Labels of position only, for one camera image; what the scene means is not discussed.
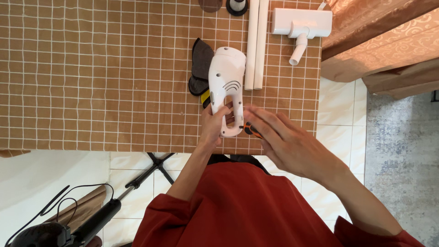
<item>vacuum cleaner body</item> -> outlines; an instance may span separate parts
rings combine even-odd
[[[233,137],[244,128],[242,85],[245,71],[245,55],[231,47],[220,47],[216,50],[209,68],[209,90],[212,113],[215,114],[224,106],[226,96],[231,96],[235,123],[227,127],[226,117],[220,135]]]

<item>gray cloth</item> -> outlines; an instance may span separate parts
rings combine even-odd
[[[209,89],[209,67],[214,52],[212,48],[198,38],[192,47],[192,76],[189,79],[189,91],[199,96]]]

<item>left hand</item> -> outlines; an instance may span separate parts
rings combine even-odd
[[[209,104],[201,113],[202,131],[198,145],[210,147],[212,150],[221,144],[220,132],[223,124],[223,116],[226,116],[226,123],[234,122],[233,112],[229,109],[232,102],[227,103],[215,114],[212,114],[212,105]]]

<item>right hand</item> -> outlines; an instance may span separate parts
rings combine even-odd
[[[326,188],[350,173],[339,158],[283,113],[273,114],[250,105],[244,117],[262,134],[265,155],[279,169],[314,180]]]

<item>gray rug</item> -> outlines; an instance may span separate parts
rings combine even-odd
[[[402,227],[439,246],[439,102],[367,96],[365,185]]]

